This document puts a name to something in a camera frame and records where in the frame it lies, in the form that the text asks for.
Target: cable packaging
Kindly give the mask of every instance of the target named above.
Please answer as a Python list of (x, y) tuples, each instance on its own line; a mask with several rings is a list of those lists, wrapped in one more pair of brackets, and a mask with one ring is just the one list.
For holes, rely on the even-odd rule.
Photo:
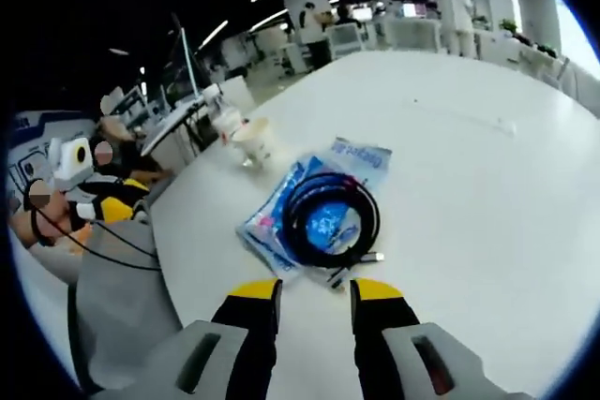
[(390, 156), (337, 138), (300, 157), (238, 234), (284, 282), (311, 271), (336, 287), (375, 243), (379, 209), (369, 191), (387, 173)]

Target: desk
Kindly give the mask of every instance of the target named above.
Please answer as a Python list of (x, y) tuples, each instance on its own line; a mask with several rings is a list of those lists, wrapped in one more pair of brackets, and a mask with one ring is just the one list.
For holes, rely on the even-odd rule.
[(201, 107), (202, 104), (203, 100), (192, 100), (171, 111), (171, 113), (160, 121), (156, 128), (150, 131), (148, 136), (146, 136), (143, 143), (142, 156), (150, 155), (162, 140), (174, 132), (194, 112), (200, 111), (201, 114), (207, 114), (208, 108), (206, 106)]
[[(600, 307), (600, 125), (588, 111), (476, 60), (359, 52), (258, 116), (298, 151), (336, 135), (391, 148), (374, 193), (385, 262), (356, 275), (401, 289), (506, 390), (550, 386)], [(233, 230), (268, 194), (216, 144), (154, 204), (160, 265), (184, 326), (210, 319), (236, 285), (270, 275)], [(350, 295), (304, 278), (284, 287), (268, 398), (362, 399), (353, 349)]]

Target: ceiling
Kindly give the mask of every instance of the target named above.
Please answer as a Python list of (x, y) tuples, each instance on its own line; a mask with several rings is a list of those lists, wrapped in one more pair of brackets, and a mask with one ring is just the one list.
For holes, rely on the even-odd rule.
[(96, 111), (115, 85), (127, 89), (138, 81), (140, 67), (148, 82), (158, 80), (177, 39), (177, 21), (194, 49), (229, 21), (203, 49), (210, 51), (282, 9), (282, 0), (14, 0), (10, 97), (18, 110)]

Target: coiled cable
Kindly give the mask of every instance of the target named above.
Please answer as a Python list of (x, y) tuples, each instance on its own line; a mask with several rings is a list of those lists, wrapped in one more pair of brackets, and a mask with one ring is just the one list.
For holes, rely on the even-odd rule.
[[(338, 254), (328, 254), (308, 239), (310, 215), (321, 206), (340, 202), (360, 217), (360, 233), (354, 245)], [(380, 230), (377, 202), (350, 175), (328, 172), (312, 175), (298, 184), (286, 199), (282, 212), (283, 237), (299, 262), (323, 268), (351, 268), (375, 244)]]

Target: plastic bag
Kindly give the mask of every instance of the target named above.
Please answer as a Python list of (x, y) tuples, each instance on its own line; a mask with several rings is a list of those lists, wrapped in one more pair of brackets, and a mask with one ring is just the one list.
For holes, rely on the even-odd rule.
[[(311, 175), (342, 172), (351, 175), (372, 192), (387, 173), (391, 154), (388, 149), (337, 138), (323, 152), (300, 157), (266, 203), (238, 227), (238, 234), (279, 278), (284, 281), (294, 279), (305, 268), (286, 245), (281, 231), (283, 206), (292, 190)], [(323, 252), (332, 254), (345, 248), (359, 230), (358, 215), (339, 202), (319, 208), (311, 214), (307, 224), (308, 239)]]

